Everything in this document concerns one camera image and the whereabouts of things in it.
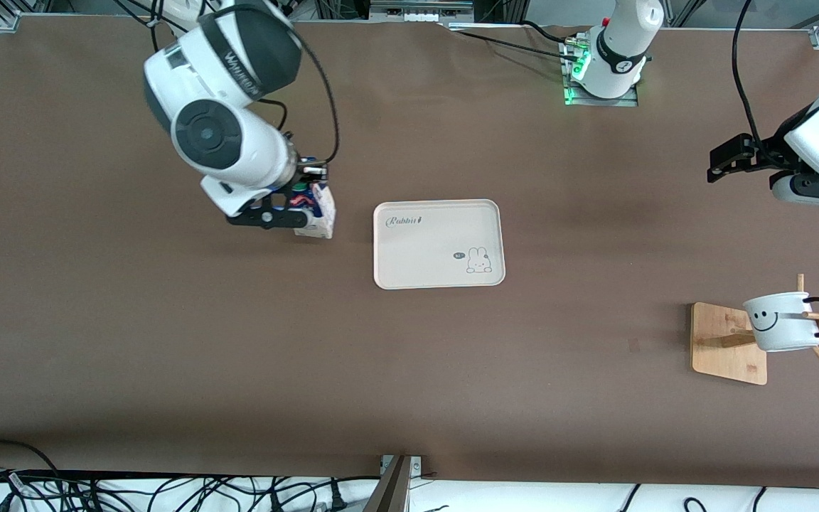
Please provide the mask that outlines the white smiley mug black handle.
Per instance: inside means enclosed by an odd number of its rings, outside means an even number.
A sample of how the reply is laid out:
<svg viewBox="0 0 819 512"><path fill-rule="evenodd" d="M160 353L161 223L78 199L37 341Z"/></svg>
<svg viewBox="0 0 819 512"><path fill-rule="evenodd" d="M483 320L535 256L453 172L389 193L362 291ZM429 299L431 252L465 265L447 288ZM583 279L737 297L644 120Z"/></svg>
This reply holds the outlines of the white smiley mug black handle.
<svg viewBox="0 0 819 512"><path fill-rule="evenodd" d="M784 292L747 299L742 308L749 318L757 346L764 352L792 352L819 346L819 326L813 312L819 296Z"/></svg>

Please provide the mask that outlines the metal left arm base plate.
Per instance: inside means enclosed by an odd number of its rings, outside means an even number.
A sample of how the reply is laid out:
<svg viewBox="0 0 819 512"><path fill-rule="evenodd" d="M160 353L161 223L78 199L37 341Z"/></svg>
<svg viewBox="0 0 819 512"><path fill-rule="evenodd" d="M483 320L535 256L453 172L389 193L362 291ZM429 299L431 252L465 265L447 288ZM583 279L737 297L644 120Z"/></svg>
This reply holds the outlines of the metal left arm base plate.
<svg viewBox="0 0 819 512"><path fill-rule="evenodd" d="M559 43L562 85L567 106L637 107L640 71L615 73L602 56L594 55L592 40L584 33Z"/></svg>

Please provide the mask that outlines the aluminium rack frame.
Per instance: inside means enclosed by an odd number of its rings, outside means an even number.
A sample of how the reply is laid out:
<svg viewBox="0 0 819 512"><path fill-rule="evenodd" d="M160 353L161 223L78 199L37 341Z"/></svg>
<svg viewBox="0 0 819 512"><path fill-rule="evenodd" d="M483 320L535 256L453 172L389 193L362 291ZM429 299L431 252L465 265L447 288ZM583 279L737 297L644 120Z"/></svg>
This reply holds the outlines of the aluminium rack frame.
<svg viewBox="0 0 819 512"><path fill-rule="evenodd" d="M306 0L314 18L332 21L517 23L532 0Z"/></svg>

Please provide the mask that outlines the wooden mug stand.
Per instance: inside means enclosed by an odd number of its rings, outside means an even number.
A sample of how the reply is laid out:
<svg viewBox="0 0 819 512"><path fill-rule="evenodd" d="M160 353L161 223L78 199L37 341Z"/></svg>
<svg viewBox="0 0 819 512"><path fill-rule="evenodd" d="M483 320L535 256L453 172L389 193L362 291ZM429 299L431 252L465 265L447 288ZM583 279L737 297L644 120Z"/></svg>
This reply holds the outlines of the wooden mug stand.
<svg viewBox="0 0 819 512"><path fill-rule="evenodd" d="M796 276L794 292L807 292L805 275ZM805 316L815 319L819 326L819 304L812 306L813 312L806 312ZM757 346L744 308L695 302L690 306L689 320L692 370L747 385L767 384L767 355L784 352L767 353ZM813 352L819 360L819 346L799 351Z"/></svg>

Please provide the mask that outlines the cream rabbit print tray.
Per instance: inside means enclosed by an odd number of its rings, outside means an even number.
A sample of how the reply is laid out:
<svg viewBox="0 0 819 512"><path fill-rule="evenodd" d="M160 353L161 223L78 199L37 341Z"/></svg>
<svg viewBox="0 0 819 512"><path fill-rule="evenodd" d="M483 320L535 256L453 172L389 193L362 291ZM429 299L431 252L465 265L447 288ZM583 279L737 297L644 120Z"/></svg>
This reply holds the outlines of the cream rabbit print tray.
<svg viewBox="0 0 819 512"><path fill-rule="evenodd" d="M373 213L373 276L381 289L500 284L498 205L485 198L381 203Z"/></svg>

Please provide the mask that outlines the blue white milk carton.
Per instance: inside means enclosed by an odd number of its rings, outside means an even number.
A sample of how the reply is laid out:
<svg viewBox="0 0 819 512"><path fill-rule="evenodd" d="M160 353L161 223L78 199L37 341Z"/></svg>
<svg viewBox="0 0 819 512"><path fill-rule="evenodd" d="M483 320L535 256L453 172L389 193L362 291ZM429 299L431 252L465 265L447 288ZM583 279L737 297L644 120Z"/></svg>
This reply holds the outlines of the blue white milk carton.
<svg viewBox="0 0 819 512"><path fill-rule="evenodd" d="M293 229L296 235L323 239L333 237L337 208L327 182L299 184L294 188L289 206L306 216L305 226Z"/></svg>

